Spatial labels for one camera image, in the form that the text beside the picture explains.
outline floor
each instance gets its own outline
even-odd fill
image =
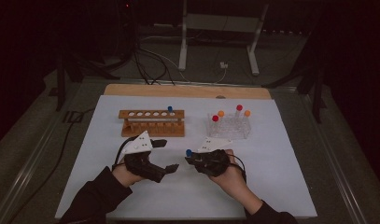
[[[142,49],[168,59],[163,58],[171,77],[166,73],[155,84],[259,87],[289,73],[306,36],[262,34],[256,48],[260,67],[257,77],[250,74],[245,42],[206,45],[205,41],[209,39],[190,42],[187,69],[180,73],[176,69],[179,38],[142,36]],[[139,51],[138,57],[140,66],[149,74],[148,81],[163,74],[164,65],[159,60],[150,58],[145,51]],[[116,59],[106,57],[106,60],[114,62]],[[221,69],[220,62],[227,63],[228,68]],[[145,82],[134,59],[111,72],[120,80],[106,80],[86,70],[84,74],[82,83],[67,81],[66,103],[60,112],[55,111],[57,99],[49,96],[49,91],[56,87],[56,72],[46,76],[46,90],[0,142],[0,223],[55,223],[56,208],[91,120],[90,112],[70,128],[69,123],[63,122],[65,113],[94,108],[109,83]],[[326,107],[321,110],[322,123],[317,124],[310,113],[312,95],[297,94],[298,82],[299,79],[294,79],[270,92],[281,112],[318,213],[315,218],[300,218],[299,223],[380,223],[380,185],[329,88],[324,87]],[[62,159],[49,181],[37,189],[59,158]],[[35,196],[26,202],[33,192]]]

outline blue cap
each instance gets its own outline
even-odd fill
[[[186,156],[190,157],[192,155],[192,151],[190,149],[186,150]]]

